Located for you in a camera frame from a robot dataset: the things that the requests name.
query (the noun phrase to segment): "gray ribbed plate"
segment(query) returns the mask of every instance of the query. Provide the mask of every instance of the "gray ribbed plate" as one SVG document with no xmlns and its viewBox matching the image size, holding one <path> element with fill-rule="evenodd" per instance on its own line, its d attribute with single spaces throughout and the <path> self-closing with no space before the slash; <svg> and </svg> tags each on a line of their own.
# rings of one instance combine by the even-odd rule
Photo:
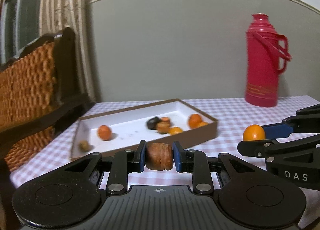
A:
<svg viewBox="0 0 320 230">
<path fill-rule="evenodd" d="M 209 197 L 188 186 L 134 185 L 122 196 L 107 198 L 92 218 L 69 230 L 245 230 L 226 218 Z M 298 230 L 291 226 L 288 229 Z"/>
</svg>

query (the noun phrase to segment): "wicker chair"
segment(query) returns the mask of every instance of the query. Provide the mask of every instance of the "wicker chair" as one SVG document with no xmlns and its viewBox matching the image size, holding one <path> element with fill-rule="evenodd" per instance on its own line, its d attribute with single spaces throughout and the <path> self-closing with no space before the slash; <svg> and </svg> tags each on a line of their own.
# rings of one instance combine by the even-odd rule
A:
<svg viewBox="0 0 320 230">
<path fill-rule="evenodd" d="M 14 191 L 9 171 L 30 160 L 91 106 L 80 92 L 71 28 L 39 37 L 19 58 L 0 66 L 0 194 L 7 223 Z"/>
</svg>

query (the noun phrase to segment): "checkered tablecloth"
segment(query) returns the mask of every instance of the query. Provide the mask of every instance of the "checkered tablecloth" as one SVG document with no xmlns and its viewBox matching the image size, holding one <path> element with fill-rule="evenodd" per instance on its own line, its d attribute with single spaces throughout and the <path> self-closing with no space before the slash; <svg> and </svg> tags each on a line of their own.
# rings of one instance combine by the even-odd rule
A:
<svg viewBox="0 0 320 230">
<path fill-rule="evenodd" d="M 244 129 L 251 124 L 264 125 L 281 122 L 284 118 L 295 115 L 296 110 L 319 103 L 309 96 L 280 98 L 278 105 L 274 108 L 256 107 L 248 104 L 244 99 L 201 99 L 185 101 L 217 118 L 219 121 L 217 138 L 197 145 L 193 147 L 193 149 L 203 151 L 207 156 L 211 157 L 217 157 L 220 152 L 228 152 L 263 169 L 265 169 L 264 159 L 242 157 L 237 152 L 236 147 L 238 142 L 242 140 Z M 92 115 L 150 102 L 152 101 L 97 103 L 85 115 Z M 18 187 L 28 180 L 70 162 L 70 149 L 76 126 L 77 122 L 71 125 L 28 163 L 14 171 L 11 174 L 11 180 L 15 186 Z M 292 134 L 289 138 L 280 139 L 279 141 L 285 142 L 307 136 L 310 136 L 310 134 Z M 106 173 L 101 188 L 106 187 L 107 177 L 108 174 Z M 220 188 L 215 173 L 212 173 L 212 179 L 215 189 Z M 129 186 L 191 185 L 192 175 L 190 173 L 179 174 L 175 171 L 175 167 L 171 171 L 153 171 L 145 168 L 142 173 L 129 174 L 128 180 Z M 302 190 L 307 197 L 307 208 L 299 226 L 304 228 L 320 216 L 320 192 L 309 189 Z"/>
</svg>

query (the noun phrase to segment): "thermos carrying handle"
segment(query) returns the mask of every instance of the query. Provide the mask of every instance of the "thermos carrying handle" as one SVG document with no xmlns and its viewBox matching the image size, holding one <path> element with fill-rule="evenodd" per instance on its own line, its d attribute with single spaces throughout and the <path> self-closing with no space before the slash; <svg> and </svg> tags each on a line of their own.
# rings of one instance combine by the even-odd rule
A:
<svg viewBox="0 0 320 230">
<path fill-rule="evenodd" d="M 273 55 L 279 56 L 280 58 L 284 59 L 282 69 L 278 69 L 278 67 L 275 67 L 276 70 L 278 70 L 279 74 L 283 73 L 287 68 L 287 61 L 291 61 L 291 55 L 288 53 L 288 39 L 287 39 L 287 37 L 284 35 L 278 34 L 277 36 L 279 38 L 279 41 L 284 42 L 284 48 L 280 45 L 278 45 L 279 48 L 276 48 L 266 38 L 262 37 L 257 32 L 253 32 L 252 34 L 258 41 L 260 41 L 262 44 L 264 44 L 266 47 L 268 47 L 270 52 Z"/>
</svg>

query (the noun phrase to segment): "triangular cutout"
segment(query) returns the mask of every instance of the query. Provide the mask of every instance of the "triangular cutout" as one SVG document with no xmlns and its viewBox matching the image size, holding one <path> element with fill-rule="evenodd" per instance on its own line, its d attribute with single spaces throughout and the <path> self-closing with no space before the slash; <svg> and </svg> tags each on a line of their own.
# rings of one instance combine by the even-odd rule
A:
<svg viewBox="0 0 320 230">
<path fill-rule="evenodd" d="M 70 171 L 70 172 L 84 172 L 84 170 L 87 168 L 89 165 L 91 159 L 85 159 L 83 161 L 80 161 L 76 164 L 73 164 L 72 166 L 68 167 L 65 169 L 65 171 Z"/>
<path fill-rule="evenodd" d="M 255 172 L 254 169 L 251 169 L 236 160 L 230 159 L 229 161 L 230 161 L 231 165 L 233 166 L 233 168 L 235 169 L 235 171 L 238 173 Z"/>
<path fill-rule="evenodd" d="M 285 161 L 311 163 L 313 162 L 313 153 L 307 153 L 300 156 L 284 158 Z"/>
</svg>

